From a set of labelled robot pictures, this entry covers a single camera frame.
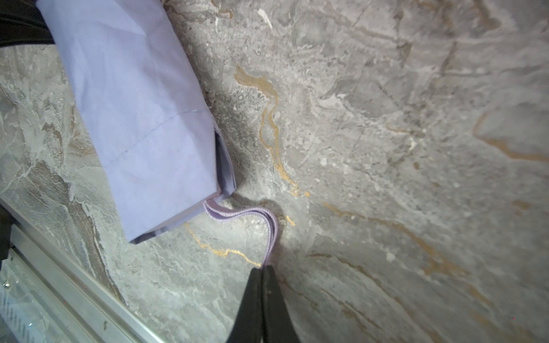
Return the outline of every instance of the elastic strap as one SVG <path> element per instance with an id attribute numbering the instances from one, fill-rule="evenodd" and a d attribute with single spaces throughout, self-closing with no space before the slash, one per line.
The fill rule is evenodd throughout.
<path id="1" fill-rule="evenodd" d="M 273 212 L 264 207 L 252 207 L 245 210 L 231 210 L 219 205 L 214 199 L 205 200 L 203 205 L 204 209 L 212 219 L 221 222 L 226 222 L 247 215 L 261 217 L 267 224 L 268 229 L 267 249 L 265 251 L 265 257 L 263 257 L 261 267 L 267 266 L 278 236 L 278 219 Z"/>

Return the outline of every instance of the black object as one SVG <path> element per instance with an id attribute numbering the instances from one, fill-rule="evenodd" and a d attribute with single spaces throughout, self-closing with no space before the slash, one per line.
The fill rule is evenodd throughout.
<path id="1" fill-rule="evenodd" d="M 44 18 L 34 3 L 0 0 L 0 47 L 17 44 L 54 44 Z"/>
<path id="2" fill-rule="evenodd" d="M 254 268 L 227 343 L 300 343 L 272 266 Z"/>
<path id="3" fill-rule="evenodd" d="M 15 219 L 0 206 L 0 269 L 2 261 L 8 258 L 13 223 L 15 223 Z"/>

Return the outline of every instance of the folded cloth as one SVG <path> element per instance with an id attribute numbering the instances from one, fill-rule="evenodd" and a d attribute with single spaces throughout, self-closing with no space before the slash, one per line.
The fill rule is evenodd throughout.
<path id="1" fill-rule="evenodd" d="M 159 0 L 38 0 L 128 241 L 235 188 L 219 128 Z"/>

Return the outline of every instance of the marble surface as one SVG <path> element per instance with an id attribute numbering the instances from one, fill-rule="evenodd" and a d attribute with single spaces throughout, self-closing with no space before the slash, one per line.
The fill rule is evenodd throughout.
<path id="1" fill-rule="evenodd" d="M 303 342 L 549 340 L 546 2 L 165 8 Z M 0 86 L 2 199 L 166 341 L 225 341 L 262 223 L 128 244 L 55 47 L 0 49 Z"/>

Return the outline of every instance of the purple elastic band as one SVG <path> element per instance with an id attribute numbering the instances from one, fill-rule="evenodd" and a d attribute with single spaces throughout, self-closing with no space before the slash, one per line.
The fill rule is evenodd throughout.
<path id="1" fill-rule="evenodd" d="M 269 263 L 269 258 L 273 251 L 273 247 L 276 243 L 276 238 L 278 236 L 278 219 L 275 214 L 270 210 L 263 207 L 252 207 L 245 210 L 231 210 L 226 207 L 223 207 L 215 202 L 214 199 L 208 199 L 203 202 L 204 209 L 210 215 L 210 217 L 217 221 L 229 221 L 238 217 L 254 215 L 263 218 L 268 228 L 267 235 L 267 249 L 265 251 L 265 257 L 263 257 L 263 262 L 261 267 L 267 266 Z"/>

